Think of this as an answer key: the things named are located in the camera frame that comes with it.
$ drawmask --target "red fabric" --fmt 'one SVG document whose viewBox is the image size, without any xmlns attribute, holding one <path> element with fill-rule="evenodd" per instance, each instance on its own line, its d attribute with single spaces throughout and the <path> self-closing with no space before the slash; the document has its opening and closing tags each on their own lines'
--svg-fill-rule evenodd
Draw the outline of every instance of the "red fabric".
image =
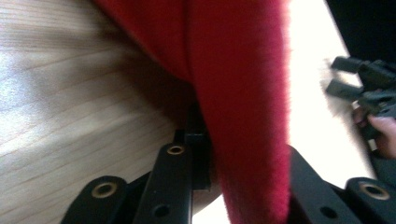
<svg viewBox="0 0 396 224">
<path fill-rule="evenodd" d="M 289 148 L 280 0 L 96 0 L 197 92 L 233 224 L 285 223 Z"/>
</svg>

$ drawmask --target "black object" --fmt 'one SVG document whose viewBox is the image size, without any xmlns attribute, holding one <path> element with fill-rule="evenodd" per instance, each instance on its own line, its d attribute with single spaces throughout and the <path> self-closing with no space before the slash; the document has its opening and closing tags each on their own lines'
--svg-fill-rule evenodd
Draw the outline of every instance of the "black object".
<svg viewBox="0 0 396 224">
<path fill-rule="evenodd" d="M 130 184 L 115 176 L 94 179 L 70 205 L 62 223 L 191 224 L 192 191 L 210 187 L 210 141 L 199 107 L 189 113 L 188 128 L 177 130 L 174 143 L 161 148 L 151 173 Z M 194 164 L 203 170 L 194 172 Z M 294 148 L 290 191 L 290 224 L 396 223 L 393 187 L 353 178 L 345 190 L 339 189 L 323 181 Z"/>
<path fill-rule="evenodd" d="M 393 64 L 337 57 L 332 69 L 357 73 L 362 87 L 353 87 L 333 79 L 326 89 L 327 93 L 350 103 L 357 101 L 366 111 L 364 117 L 370 113 L 378 117 L 396 118 L 396 69 Z M 380 134 L 368 121 L 359 128 L 367 141 Z M 396 160 L 382 158 L 377 150 L 370 150 L 369 156 L 378 179 L 396 188 Z"/>
</svg>

